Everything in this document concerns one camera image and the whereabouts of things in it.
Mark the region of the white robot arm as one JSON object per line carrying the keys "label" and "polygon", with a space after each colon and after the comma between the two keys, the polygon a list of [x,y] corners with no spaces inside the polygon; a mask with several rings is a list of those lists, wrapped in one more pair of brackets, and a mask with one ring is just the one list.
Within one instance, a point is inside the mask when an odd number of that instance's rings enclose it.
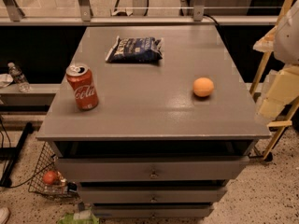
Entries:
{"label": "white robot arm", "polygon": [[278,24],[274,56],[284,63],[299,64],[299,1],[294,3]]}

